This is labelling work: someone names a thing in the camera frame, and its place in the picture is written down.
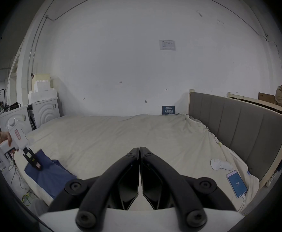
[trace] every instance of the gray upholstered headboard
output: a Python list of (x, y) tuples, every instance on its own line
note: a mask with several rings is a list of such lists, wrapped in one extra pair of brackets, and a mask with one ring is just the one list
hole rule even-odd
[(191, 92), (189, 115), (201, 120), (225, 146), (238, 154), (259, 180), (281, 149), (282, 114), (267, 108)]

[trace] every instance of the phone screen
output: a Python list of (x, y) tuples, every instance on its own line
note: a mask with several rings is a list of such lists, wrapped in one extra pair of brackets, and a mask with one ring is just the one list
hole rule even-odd
[(237, 171), (233, 171), (227, 174), (227, 178), (236, 194), (236, 197), (239, 198), (244, 193), (247, 192), (247, 188)]

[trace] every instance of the blue sign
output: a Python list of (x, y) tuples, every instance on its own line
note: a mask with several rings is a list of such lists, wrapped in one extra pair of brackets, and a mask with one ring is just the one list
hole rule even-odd
[(162, 106), (162, 114), (175, 114), (175, 106)]

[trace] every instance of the washing machine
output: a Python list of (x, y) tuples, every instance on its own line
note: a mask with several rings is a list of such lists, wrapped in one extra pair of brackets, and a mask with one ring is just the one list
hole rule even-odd
[(57, 99), (53, 98), (28, 105), (28, 111), (36, 128), (54, 118), (60, 117)]
[(21, 125), (24, 134), (32, 131), (27, 105), (0, 114), (0, 129), (9, 131), (9, 126), (14, 126), (15, 119)]

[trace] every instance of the mattress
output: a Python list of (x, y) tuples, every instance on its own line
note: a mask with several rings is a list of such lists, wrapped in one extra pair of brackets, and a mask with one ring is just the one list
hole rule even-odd
[[(248, 167), (231, 149), (221, 144), (205, 125), (188, 115), (147, 115), (132, 117), (64, 116), (53, 119), (27, 134), (34, 153), (39, 149), (57, 159), (80, 179), (103, 174), (115, 161), (135, 147), (147, 147), (170, 164), (179, 174), (193, 178), (209, 177), (242, 211), (259, 189), (259, 180), (248, 173)], [(245, 198), (236, 198), (226, 174), (213, 170), (210, 160), (218, 158), (231, 163), (247, 186)], [(22, 177), (38, 197), (50, 205), (52, 198), (36, 184), (24, 168), (27, 161), (15, 153), (15, 162)], [(152, 210), (139, 196), (130, 210)]]

